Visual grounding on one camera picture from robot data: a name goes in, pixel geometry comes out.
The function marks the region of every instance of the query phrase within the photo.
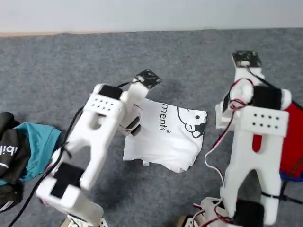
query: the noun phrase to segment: black cable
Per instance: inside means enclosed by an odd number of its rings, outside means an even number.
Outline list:
[[[249,67],[246,67],[247,71],[253,75],[254,77],[258,78],[258,80],[260,80],[263,84],[269,86],[269,87],[274,87],[277,88],[276,86],[272,85],[271,83],[269,83],[268,81],[264,80],[263,78],[257,76],[256,74],[252,73],[252,71],[250,70]],[[303,106],[301,106],[299,103],[297,103],[295,100],[292,99],[292,103],[295,104],[297,107],[299,107],[301,110],[303,110]]]
[[[128,81],[128,82],[126,82],[126,83],[123,83],[123,84],[118,85],[117,87],[124,87],[124,86],[126,86],[126,85],[128,85],[128,84],[135,84],[135,83],[137,83],[137,82],[139,82],[139,80],[137,80],[137,81]]]
[[[74,219],[72,219],[72,221],[74,222],[74,224],[75,224],[75,225],[77,225],[77,227],[80,227],[80,226],[78,225],[78,223],[77,223],[77,222],[75,222],[75,220],[74,220]]]
[[[289,175],[292,176],[294,174],[294,172],[297,170],[297,168],[299,168],[302,164],[303,164],[303,156],[298,160],[296,165],[292,168]],[[285,189],[287,187],[288,182],[289,182],[289,179],[286,179],[286,180],[284,180],[284,182],[282,184],[281,191],[280,191],[281,199],[282,200],[290,200],[292,202],[296,202],[296,203],[299,203],[299,204],[303,205],[302,201],[297,200],[297,199],[293,199],[293,198],[290,198],[290,197],[284,195],[284,192],[285,192]]]
[[[83,107],[81,107],[75,114],[74,118],[72,119],[67,131],[66,131],[66,134],[64,136],[64,139],[62,141],[62,144],[61,144],[61,149],[60,149],[60,153],[59,153],[59,156],[57,158],[57,160],[55,161],[55,163],[50,166],[46,172],[40,177],[40,179],[37,181],[37,183],[34,185],[29,197],[27,198],[27,200],[25,201],[23,207],[21,208],[21,210],[19,211],[19,213],[16,215],[16,217],[12,220],[12,222],[9,224],[8,227],[12,227],[15,222],[20,218],[20,216],[22,215],[22,213],[24,212],[24,210],[26,209],[26,207],[28,206],[30,200],[32,199],[33,195],[35,194],[35,191],[36,189],[38,188],[38,186],[40,185],[40,183],[56,168],[56,166],[59,164],[61,158],[62,158],[62,155],[63,155],[63,152],[66,150],[65,149],[65,145],[66,145],[66,140],[71,132],[71,129],[73,127],[73,125],[75,124],[75,121],[77,120],[77,117],[79,114],[82,113],[82,110],[83,110]]]

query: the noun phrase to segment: red wire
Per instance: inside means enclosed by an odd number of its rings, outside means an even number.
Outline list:
[[[220,221],[226,223],[226,224],[232,224],[232,220],[231,220],[229,217],[223,217],[221,214],[219,214],[219,213],[217,212],[216,209],[217,209],[217,206],[218,206],[218,205],[219,205],[219,204],[215,205],[215,207],[214,207],[214,212],[215,212],[215,214],[217,215],[218,219],[219,219]]]
[[[201,225],[199,227],[207,227],[209,224],[211,224],[211,223],[213,223],[213,222],[215,222],[217,220],[218,220],[217,218],[214,218],[214,219],[212,219],[212,220],[210,220],[208,222],[205,222],[203,225]]]

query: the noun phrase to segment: blue fabric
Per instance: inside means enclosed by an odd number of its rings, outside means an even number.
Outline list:
[[[0,186],[5,185],[5,184],[7,184],[7,182],[0,179]]]
[[[45,170],[61,132],[52,126],[34,123],[22,123],[15,129],[21,129],[30,144],[31,157],[21,176],[21,180],[26,182]]]

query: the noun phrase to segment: white wire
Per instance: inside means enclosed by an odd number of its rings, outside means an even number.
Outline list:
[[[223,186],[223,187],[225,187],[225,182],[224,182],[224,178],[223,178],[223,175],[222,175],[221,171],[220,171],[217,167],[211,166],[210,164],[208,164],[208,162],[207,162],[206,159],[207,159],[207,156],[208,156],[209,154],[211,154],[211,153],[219,146],[219,144],[221,143],[221,141],[223,140],[223,138],[224,138],[225,135],[227,134],[228,129],[227,129],[226,132],[221,136],[220,140],[217,141],[217,143],[215,144],[215,146],[214,146],[212,149],[210,149],[210,150],[205,154],[205,156],[204,156],[204,162],[205,162],[205,164],[207,165],[207,167],[209,167],[209,168],[211,168],[211,169],[214,169],[214,170],[217,171],[218,174],[220,175],[220,178],[221,178],[222,186]]]
[[[138,123],[134,127],[130,128],[130,129],[129,128],[125,128],[125,127],[123,127],[123,126],[120,125],[120,127],[122,129],[124,129],[124,130],[128,130],[128,131],[134,130],[135,128],[137,128],[139,126],[139,124],[141,124],[142,117],[143,117],[143,110],[142,110],[142,108],[140,106],[138,106],[136,104],[134,106],[136,106],[140,110],[139,121],[138,121]]]
[[[191,223],[191,227],[194,227],[196,217],[197,217],[198,215],[200,215],[200,214],[203,214],[204,212],[205,212],[205,210],[201,210],[201,211],[197,212],[197,213],[193,216],[193,221],[192,221],[192,223]]]

